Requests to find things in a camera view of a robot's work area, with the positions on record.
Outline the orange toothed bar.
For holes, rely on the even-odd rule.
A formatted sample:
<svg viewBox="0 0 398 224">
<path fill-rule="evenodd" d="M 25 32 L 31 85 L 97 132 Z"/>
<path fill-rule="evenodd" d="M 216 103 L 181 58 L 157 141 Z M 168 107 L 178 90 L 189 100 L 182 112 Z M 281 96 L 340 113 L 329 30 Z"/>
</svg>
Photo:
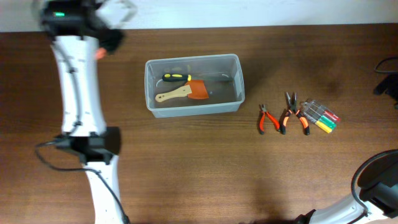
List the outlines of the orange toothed bar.
<svg viewBox="0 0 398 224">
<path fill-rule="evenodd" d="M 102 58 L 104 58 L 105 56 L 107 56 L 108 52 L 105 48 L 98 48 L 96 53 L 95 53 L 95 59 L 97 60 L 101 60 Z"/>
</svg>

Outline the clear screwdriver set case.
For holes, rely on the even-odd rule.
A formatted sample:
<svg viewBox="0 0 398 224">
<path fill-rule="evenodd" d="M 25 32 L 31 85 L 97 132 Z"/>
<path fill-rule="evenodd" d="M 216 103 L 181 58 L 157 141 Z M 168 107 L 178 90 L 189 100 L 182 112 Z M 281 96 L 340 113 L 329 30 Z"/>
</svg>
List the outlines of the clear screwdriver set case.
<svg viewBox="0 0 398 224">
<path fill-rule="evenodd" d="M 304 116 L 328 134 L 332 133 L 341 121 L 337 114 L 316 100 L 304 101 L 301 106 Z"/>
</svg>

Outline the metal file black yellow handle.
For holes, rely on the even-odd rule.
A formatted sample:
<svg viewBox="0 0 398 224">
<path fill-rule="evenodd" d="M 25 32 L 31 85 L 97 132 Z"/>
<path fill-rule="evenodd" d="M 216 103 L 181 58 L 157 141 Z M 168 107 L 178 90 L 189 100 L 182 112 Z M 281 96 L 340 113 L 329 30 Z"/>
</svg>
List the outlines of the metal file black yellow handle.
<svg viewBox="0 0 398 224">
<path fill-rule="evenodd" d="M 201 76 L 191 74 L 177 74 L 177 73 L 166 73 L 162 76 L 164 82 L 189 82 L 192 80 L 203 80 L 203 81 L 214 81 L 214 82 L 231 82 L 233 79 L 228 76 Z"/>
</svg>

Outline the orange black needle nose pliers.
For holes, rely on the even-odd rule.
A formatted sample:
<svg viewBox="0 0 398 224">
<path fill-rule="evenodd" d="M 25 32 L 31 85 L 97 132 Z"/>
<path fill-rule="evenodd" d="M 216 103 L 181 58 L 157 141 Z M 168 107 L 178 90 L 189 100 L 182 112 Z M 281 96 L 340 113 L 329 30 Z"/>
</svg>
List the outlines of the orange black needle nose pliers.
<svg viewBox="0 0 398 224">
<path fill-rule="evenodd" d="M 282 134 L 286 134 L 287 122 L 289 118 L 294 114 L 302 124 L 304 135 L 308 136 L 310 134 L 310 126 L 302 111 L 297 107 L 296 92 L 293 92 L 291 95 L 288 92 L 285 92 L 285 99 L 287 101 L 287 109 L 285 110 L 284 114 L 281 116 L 279 122 L 280 132 Z"/>
</svg>

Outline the orange scraper wooden handle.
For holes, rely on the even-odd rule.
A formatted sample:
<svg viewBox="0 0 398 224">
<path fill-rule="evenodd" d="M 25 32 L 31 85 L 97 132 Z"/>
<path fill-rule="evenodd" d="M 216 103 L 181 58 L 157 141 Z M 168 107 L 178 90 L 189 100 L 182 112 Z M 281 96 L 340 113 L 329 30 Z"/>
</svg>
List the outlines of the orange scraper wooden handle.
<svg viewBox="0 0 398 224">
<path fill-rule="evenodd" d="M 159 93 L 155 96 L 157 102 L 163 102 L 173 98 L 190 98 L 194 100 L 205 100 L 209 98 L 203 80 L 192 80 L 173 91 L 167 93 Z"/>
</svg>

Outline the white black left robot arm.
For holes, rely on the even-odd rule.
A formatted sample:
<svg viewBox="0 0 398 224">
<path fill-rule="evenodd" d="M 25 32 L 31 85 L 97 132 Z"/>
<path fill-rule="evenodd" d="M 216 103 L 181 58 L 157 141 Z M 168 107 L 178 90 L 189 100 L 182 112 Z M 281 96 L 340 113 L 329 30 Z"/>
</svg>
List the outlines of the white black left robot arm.
<svg viewBox="0 0 398 224">
<path fill-rule="evenodd" d="M 50 39 L 58 67 L 63 103 L 61 133 L 35 147 L 41 162 L 53 170 L 70 172 L 46 161 L 39 149 L 55 146 L 77 156 L 88 178 L 95 223 L 129 223 L 118 183 L 121 130 L 108 126 L 101 109 L 97 62 L 121 45 L 122 26 L 137 11 L 131 1 L 33 1 L 40 28 Z"/>
</svg>

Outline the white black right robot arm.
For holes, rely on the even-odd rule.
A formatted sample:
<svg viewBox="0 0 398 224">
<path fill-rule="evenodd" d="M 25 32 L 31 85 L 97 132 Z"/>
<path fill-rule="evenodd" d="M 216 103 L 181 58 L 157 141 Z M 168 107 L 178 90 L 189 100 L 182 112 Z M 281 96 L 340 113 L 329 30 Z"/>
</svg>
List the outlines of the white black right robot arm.
<svg viewBox="0 0 398 224">
<path fill-rule="evenodd" d="M 294 223 L 369 223 L 397 217 L 397 150 L 366 160 L 351 179 L 351 193 L 335 204 L 299 215 Z"/>
</svg>

